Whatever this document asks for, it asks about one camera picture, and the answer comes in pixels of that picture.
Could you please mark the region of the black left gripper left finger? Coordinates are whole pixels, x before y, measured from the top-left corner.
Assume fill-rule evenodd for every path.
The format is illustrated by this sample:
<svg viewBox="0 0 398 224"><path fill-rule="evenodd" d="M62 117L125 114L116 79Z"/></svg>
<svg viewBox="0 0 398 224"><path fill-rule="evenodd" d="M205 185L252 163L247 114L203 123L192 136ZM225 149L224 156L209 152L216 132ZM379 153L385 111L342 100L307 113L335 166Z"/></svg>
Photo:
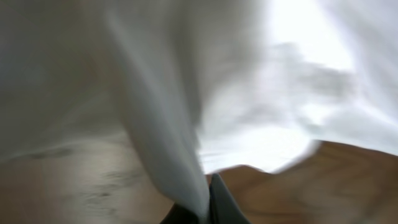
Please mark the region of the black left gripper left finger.
<svg viewBox="0 0 398 224"><path fill-rule="evenodd" d="M175 203L160 224L199 224L199 222L194 213Z"/></svg>

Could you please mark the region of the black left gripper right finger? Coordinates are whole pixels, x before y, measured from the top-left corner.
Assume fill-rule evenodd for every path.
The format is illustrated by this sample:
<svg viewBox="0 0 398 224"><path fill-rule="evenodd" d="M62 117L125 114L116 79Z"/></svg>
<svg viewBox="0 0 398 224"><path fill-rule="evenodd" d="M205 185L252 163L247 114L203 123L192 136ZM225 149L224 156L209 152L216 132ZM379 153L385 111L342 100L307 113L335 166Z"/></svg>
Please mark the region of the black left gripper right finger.
<svg viewBox="0 0 398 224"><path fill-rule="evenodd" d="M212 224L251 224L219 174L211 176L209 191Z"/></svg>

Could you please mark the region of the white t-shirt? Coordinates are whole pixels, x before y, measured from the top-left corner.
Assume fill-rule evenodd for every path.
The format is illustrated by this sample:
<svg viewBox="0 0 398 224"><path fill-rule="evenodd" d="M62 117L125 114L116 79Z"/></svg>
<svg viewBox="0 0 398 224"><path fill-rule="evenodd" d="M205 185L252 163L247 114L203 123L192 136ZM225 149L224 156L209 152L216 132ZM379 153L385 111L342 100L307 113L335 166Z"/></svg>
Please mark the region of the white t-shirt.
<svg viewBox="0 0 398 224"><path fill-rule="evenodd" d="M397 222L397 2L1 2L1 222Z"/></svg>

